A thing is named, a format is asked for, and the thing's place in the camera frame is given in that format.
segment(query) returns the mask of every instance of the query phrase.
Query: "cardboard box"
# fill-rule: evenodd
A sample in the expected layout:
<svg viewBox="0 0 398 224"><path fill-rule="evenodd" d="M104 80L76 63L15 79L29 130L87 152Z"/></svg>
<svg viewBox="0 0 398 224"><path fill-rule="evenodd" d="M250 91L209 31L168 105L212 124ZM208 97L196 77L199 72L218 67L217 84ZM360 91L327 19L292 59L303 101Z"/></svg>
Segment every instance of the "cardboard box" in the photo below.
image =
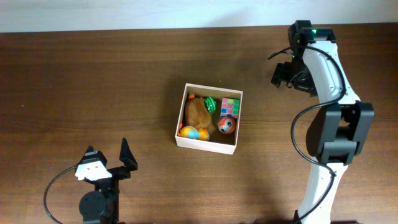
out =
<svg viewBox="0 0 398 224"><path fill-rule="evenodd" d="M216 111L211 116L213 126L209 128L210 140L201 141L177 136L180 129L180 123L185 126L185 103L187 102L188 93L193 92L195 96L211 96L217 102ZM239 124L241 120L243 92L238 90L228 90L224 88L216 88L210 86L194 85L187 83L182 96L180 115L178 117L177 128L175 131L175 140L180 147L191 149L200 149L210 152L219 152L232 155L238 143ZM221 100L223 98L232 98L239 100L239 115L236 122L236 130L232 134L222 134L218 128L218 120L220 119Z"/></svg>

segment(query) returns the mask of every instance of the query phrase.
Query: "green object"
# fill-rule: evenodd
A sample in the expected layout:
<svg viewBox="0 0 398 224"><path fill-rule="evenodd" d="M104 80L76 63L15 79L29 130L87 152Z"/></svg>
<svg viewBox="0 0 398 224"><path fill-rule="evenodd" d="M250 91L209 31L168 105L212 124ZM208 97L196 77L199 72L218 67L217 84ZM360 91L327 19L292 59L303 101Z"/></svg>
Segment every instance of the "green object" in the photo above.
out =
<svg viewBox="0 0 398 224"><path fill-rule="evenodd" d="M205 105L207 108L207 111L209 111L209 114L214 113L216 111L216 101L212 99L212 97L208 97L205 99Z"/></svg>

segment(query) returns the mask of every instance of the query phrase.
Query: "white backdrop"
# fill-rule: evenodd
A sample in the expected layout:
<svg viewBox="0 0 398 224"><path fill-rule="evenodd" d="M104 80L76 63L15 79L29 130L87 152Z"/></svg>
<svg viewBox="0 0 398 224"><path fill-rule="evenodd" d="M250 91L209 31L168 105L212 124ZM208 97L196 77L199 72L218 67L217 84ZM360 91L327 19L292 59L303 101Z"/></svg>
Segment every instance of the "white backdrop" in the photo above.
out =
<svg viewBox="0 0 398 224"><path fill-rule="evenodd" d="M398 0L0 0L0 32L398 22Z"/></svg>

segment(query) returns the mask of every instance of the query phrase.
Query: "tabletop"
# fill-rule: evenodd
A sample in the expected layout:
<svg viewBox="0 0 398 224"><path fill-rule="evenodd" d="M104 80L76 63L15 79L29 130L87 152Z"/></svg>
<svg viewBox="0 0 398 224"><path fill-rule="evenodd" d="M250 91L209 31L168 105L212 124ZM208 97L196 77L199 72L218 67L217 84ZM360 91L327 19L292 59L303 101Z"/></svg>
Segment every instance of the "tabletop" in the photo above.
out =
<svg viewBox="0 0 398 224"><path fill-rule="evenodd" d="M375 110L331 219L398 223L398 24L327 27L350 85ZM50 180L89 145L108 168L120 166L122 138L139 168L120 182L121 221L291 220L310 164L295 152L290 125L318 98L270 83L291 56L267 57L288 44L287 26L0 34L0 222L51 223L42 205ZM176 146L186 83L243 91L232 156ZM297 123L302 149L315 114ZM67 173L50 189L49 209L81 223L78 204L91 190Z"/></svg>

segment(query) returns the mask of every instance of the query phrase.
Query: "ball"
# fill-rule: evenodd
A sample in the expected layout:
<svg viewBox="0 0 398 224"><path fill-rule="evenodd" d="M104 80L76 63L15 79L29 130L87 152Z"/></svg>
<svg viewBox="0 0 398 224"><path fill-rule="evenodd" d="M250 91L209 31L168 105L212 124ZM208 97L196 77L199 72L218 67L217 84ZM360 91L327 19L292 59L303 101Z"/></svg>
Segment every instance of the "ball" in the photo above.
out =
<svg viewBox="0 0 398 224"><path fill-rule="evenodd" d="M231 134L236 129L236 122L232 117L224 117L218 121L218 129L223 134Z"/></svg>

